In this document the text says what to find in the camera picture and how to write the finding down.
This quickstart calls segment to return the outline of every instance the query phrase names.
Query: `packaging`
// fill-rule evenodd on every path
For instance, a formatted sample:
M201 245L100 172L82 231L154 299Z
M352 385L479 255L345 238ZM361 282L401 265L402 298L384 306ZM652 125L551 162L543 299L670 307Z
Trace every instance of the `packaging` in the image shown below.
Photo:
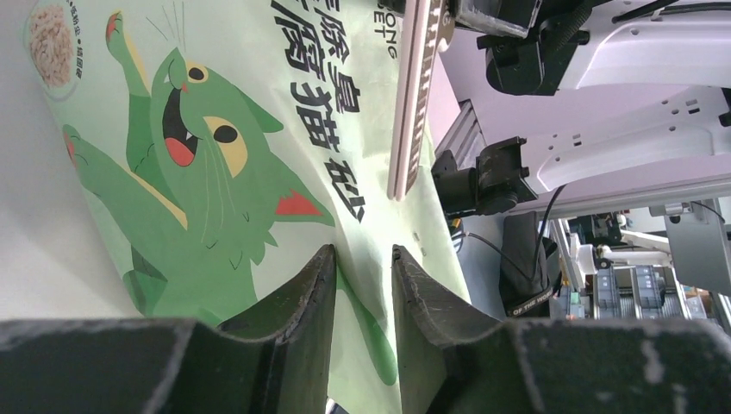
M142 314L216 325L336 246L328 394L352 414L400 412L394 244L468 299L428 143L386 198L398 41L375 0L41 0L23 33Z

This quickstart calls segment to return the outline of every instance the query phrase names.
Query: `cartoon cat eye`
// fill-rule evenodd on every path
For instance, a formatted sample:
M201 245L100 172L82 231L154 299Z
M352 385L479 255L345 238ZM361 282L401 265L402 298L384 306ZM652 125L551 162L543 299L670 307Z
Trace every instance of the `cartoon cat eye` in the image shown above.
M236 141L238 136L239 133L230 125L222 125L213 133L213 139L224 144Z

